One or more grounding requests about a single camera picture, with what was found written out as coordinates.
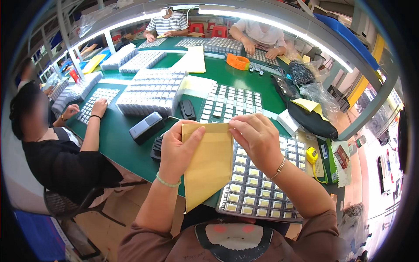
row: bottle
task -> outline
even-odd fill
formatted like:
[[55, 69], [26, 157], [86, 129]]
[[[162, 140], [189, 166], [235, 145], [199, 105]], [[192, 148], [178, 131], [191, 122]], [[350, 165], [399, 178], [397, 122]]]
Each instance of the bottle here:
[[362, 147], [362, 145], [365, 144], [366, 142], [367, 142], [367, 139], [365, 138], [364, 135], [361, 135], [361, 137], [358, 138], [356, 141], [355, 140], [349, 141], [348, 142], [349, 154], [353, 156], [358, 151], [358, 148]]

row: hand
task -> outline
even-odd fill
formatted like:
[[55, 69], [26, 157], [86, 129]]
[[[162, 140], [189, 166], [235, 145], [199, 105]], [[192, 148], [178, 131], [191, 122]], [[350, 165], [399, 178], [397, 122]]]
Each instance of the hand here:
[[64, 118], [64, 120], [67, 120], [71, 118], [72, 116], [74, 116], [75, 114], [77, 114], [78, 112], [80, 112], [80, 108], [78, 107], [78, 105], [72, 104], [67, 107], [65, 112], [62, 114], [62, 117]]
[[49, 96], [50, 94], [52, 94], [52, 88], [53, 88], [53, 86], [50, 86], [48, 89], [44, 90], [44, 93], [45, 93], [47, 96]]
[[156, 40], [153, 34], [147, 34], [145, 37], [147, 38], [147, 43], [151, 43]]
[[165, 36], [175, 36], [175, 31], [167, 31], [164, 33]]
[[103, 117], [106, 108], [108, 107], [108, 103], [106, 103], [105, 98], [100, 98], [98, 101], [95, 102], [92, 108], [92, 115]]
[[229, 122], [234, 139], [244, 148], [255, 166], [273, 177], [284, 156], [279, 147], [279, 131], [260, 113], [235, 116]]
[[265, 56], [267, 59], [274, 59], [277, 57], [277, 55], [279, 55], [279, 50], [277, 48], [272, 48], [269, 49]]
[[197, 124], [192, 120], [180, 120], [164, 134], [161, 146], [160, 178], [169, 183], [177, 184], [191, 162], [195, 149], [205, 134], [205, 127], [195, 130], [191, 137], [182, 142], [182, 124]]
[[242, 42], [246, 53], [248, 53], [249, 55], [254, 55], [255, 45], [247, 37], [243, 37]]

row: black chair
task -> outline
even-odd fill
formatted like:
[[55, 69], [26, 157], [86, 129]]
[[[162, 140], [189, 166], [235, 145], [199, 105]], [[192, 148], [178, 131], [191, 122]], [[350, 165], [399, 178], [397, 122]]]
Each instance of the black chair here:
[[[120, 186], [118, 184], [118, 186], [115, 186], [115, 187], [130, 187], [130, 186], [136, 186], [136, 185], [141, 185], [141, 184], [146, 184], [146, 183], [147, 181], [123, 183], [123, 184], [120, 184]], [[125, 224], [103, 213], [102, 210], [105, 206], [106, 200], [93, 208], [89, 208], [90, 203], [92, 203], [93, 200], [96, 198], [95, 197], [96, 192], [102, 189], [104, 189], [104, 187], [92, 188], [92, 190], [90, 190], [89, 194], [83, 200], [82, 204], [77, 205], [73, 201], [68, 199], [67, 197], [61, 196], [60, 194], [53, 191], [47, 191], [47, 189], [44, 187], [44, 201], [45, 201], [45, 205], [47, 206], [48, 212], [51, 214], [52, 217], [58, 220], [73, 220], [73, 218], [77, 216], [78, 214], [89, 212], [89, 211], [96, 211], [102, 216], [106, 217], [107, 219], [121, 226], [125, 226]]]

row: green table surface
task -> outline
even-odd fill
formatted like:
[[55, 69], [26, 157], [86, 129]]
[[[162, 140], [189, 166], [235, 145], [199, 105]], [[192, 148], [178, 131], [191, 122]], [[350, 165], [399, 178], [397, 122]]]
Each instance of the green table surface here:
[[[149, 49], [160, 49], [160, 50], [186, 50], [184, 47], [173, 47], [180, 37], [168, 38], [158, 47], [146, 48]], [[137, 41], [137, 45], [141, 44], [144, 40]], [[168, 53], [154, 68], [168, 68], [174, 65], [183, 54]], [[270, 73], [265, 73], [260, 76], [256, 72], [241, 71], [227, 65], [224, 60], [204, 57], [206, 72], [201, 74], [193, 74], [195, 76], [209, 78], [217, 81], [218, 84], [233, 86], [235, 88], [241, 88], [246, 90], [252, 90], [254, 92], [261, 93], [263, 109], [279, 114], [284, 111], [285, 105], [282, 102], [280, 96], [276, 93], [274, 85], [271, 83]], [[288, 70], [287, 65], [284, 65], [284, 70]], [[102, 71], [104, 78], [120, 79], [120, 80], [131, 80], [135, 74], [119, 73], [117, 70]], [[151, 146], [154, 139], [160, 136], [163, 132], [168, 130], [176, 121], [174, 119], [167, 119], [165, 121], [165, 128], [157, 133], [154, 137], [147, 140], [141, 146], [132, 139], [129, 134], [129, 129], [141, 121], [144, 117], [141, 116], [124, 116], [122, 115], [115, 106], [115, 103], [123, 90], [126, 88], [125, 84], [108, 84], [98, 83], [87, 96], [90, 98], [97, 88], [112, 88], [120, 89], [121, 91], [108, 106], [106, 110], [100, 128], [100, 146], [99, 151], [109, 159], [115, 161], [124, 168], [137, 174], [149, 182], [153, 182], [156, 173], [159, 169], [159, 162], [153, 161], [150, 157]], [[198, 113], [203, 99], [194, 96], [183, 95], [182, 99], [189, 99], [195, 108], [195, 112]], [[79, 107], [82, 108], [86, 101], [79, 103]], [[178, 108], [175, 114], [176, 117], [181, 118], [180, 109]], [[283, 135], [290, 136], [285, 129], [275, 120], [271, 120], [274, 125], [278, 128], [279, 132]], [[72, 118], [67, 121], [68, 127], [74, 131], [78, 136], [84, 139], [86, 132], [86, 124]], [[325, 188], [329, 191], [337, 188], [336, 185], [326, 185]], [[182, 183], [179, 186], [179, 195], [185, 196], [185, 188]], [[210, 197], [204, 204], [215, 207], [217, 204], [219, 192]]]

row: black hair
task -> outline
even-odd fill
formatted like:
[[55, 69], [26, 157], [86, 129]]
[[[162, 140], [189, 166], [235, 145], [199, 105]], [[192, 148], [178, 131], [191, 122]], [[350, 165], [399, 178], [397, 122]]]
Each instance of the black hair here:
[[31, 81], [25, 84], [10, 102], [9, 118], [12, 120], [12, 131], [19, 140], [23, 138], [21, 117], [33, 109], [37, 95], [41, 93], [39, 85], [35, 84], [35, 81]]
[[23, 75], [23, 73], [25, 72], [25, 70], [28, 68], [28, 66], [31, 66], [32, 64], [32, 59], [30, 57], [25, 58], [25, 60], [23, 60], [22, 65], [21, 65], [21, 77]]

